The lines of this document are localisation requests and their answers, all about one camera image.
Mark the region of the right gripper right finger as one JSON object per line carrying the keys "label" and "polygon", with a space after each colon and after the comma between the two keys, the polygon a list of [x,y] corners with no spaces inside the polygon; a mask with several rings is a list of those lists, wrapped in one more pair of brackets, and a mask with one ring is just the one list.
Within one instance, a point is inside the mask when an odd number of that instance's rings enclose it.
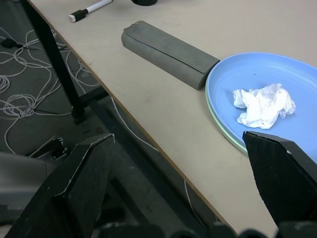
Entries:
{"label": "right gripper right finger", "polygon": [[317,221],[317,164],[295,142],[278,136],[245,131],[243,141],[274,222]]}

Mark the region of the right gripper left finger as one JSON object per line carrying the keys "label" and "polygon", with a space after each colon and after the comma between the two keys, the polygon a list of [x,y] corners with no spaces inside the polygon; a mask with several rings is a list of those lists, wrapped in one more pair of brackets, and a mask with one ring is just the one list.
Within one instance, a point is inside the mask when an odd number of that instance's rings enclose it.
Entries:
{"label": "right gripper left finger", "polygon": [[4,238],[91,238],[106,194],[114,134],[77,144]]}

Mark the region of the white tissue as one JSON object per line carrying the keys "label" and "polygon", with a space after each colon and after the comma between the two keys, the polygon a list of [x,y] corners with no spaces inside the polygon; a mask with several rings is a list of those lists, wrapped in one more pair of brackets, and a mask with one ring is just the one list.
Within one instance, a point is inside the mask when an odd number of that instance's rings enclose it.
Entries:
{"label": "white tissue", "polygon": [[233,91],[233,104],[246,109],[237,122],[251,128],[270,129],[277,119],[295,112],[296,104],[282,84],[271,84],[261,89]]}

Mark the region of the light blue plate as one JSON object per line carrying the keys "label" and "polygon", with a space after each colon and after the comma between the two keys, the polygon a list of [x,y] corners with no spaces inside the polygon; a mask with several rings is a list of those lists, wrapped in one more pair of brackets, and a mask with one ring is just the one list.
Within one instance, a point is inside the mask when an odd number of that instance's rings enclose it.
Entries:
{"label": "light blue plate", "polygon": [[296,110],[279,118],[267,130],[253,131],[276,135],[295,142],[317,164],[317,68],[285,56],[243,53],[221,60],[210,71],[205,94],[212,117],[232,145],[247,153],[242,139],[250,131],[237,122],[244,112],[233,104],[233,91],[260,89],[280,83],[295,102]]}

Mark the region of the grey glasses case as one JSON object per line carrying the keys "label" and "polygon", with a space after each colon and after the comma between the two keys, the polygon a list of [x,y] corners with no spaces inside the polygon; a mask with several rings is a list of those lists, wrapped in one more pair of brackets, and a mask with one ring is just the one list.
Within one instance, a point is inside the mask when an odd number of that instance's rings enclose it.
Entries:
{"label": "grey glasses case", "polygon": [[220,62],[206,52],[144,22],[123,30],[123,46],[190,87],[200,90]]}

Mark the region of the grey rounded robot shell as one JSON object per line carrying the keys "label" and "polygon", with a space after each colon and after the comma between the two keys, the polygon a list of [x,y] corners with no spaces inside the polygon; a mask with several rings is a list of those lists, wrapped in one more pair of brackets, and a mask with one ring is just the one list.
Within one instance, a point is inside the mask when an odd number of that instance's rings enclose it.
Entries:
{"label": "grey rounded robot shell", "polygon": [[48,161],[0,152],[0,224],[19,217],[55,168]]}

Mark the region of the small black box device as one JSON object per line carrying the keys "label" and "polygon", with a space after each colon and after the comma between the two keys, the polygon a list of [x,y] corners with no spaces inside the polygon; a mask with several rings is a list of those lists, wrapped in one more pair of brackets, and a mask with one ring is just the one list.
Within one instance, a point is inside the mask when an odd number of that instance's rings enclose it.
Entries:
{"label": "small black box device", "polygon": [[28,157],[37,159],[54,159],[57,160],[66,155],[68,148],[64,145],[62,137],[53,136],[38,149],[31,152]]}

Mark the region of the light green plate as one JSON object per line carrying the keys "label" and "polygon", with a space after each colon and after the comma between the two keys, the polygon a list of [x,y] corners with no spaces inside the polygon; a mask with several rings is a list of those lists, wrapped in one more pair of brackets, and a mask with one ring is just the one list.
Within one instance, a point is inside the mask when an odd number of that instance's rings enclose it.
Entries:
{"label": "light green plate", "polygon": [[222,133],[222,135],[235,147],[237,148],[240,152],[242,152],[243,154],[247,155],[247,149],[242,146],[239,142],[237,142],[227,131],[226,129],[221,125],[221,123],[218,121],[215,113],[213,112],[212,108],[211,108],[211,104],[209,102],[209,98],[207,96],[207,93],[205,93],[206,96],[206,102],[209,108],[209,111],[211,113],[212,118],[214,119],[218,129],[220,130],[220,132]]}

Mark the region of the white marker with black cap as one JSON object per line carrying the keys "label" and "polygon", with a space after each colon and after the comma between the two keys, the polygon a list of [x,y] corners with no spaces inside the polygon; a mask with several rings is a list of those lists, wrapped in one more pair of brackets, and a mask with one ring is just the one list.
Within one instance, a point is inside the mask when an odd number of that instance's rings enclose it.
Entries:
{"label": "white marker with black cap", "polygon": [[93,12],[93,11],[95,11],[95,10],[105,6],[105,5],[112,3],[112,1],[113,0],[101,0],[100,2],[98,2],[94,5],[91,5],[85,9],[73,12],[72,14],[68,15],[68,19],[72,23],[78,22],[78,21],[84,19],[91,12]]}

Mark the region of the black plastic cup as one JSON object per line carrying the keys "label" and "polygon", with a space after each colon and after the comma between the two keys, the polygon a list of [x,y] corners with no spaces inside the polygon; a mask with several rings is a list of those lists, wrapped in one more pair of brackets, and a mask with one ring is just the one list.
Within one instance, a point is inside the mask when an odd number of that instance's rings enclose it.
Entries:
{"label": "black plastic cup", "polygon": [[158,0],[131,0],[134,4],[139,6],[151,6],[158,2]]}

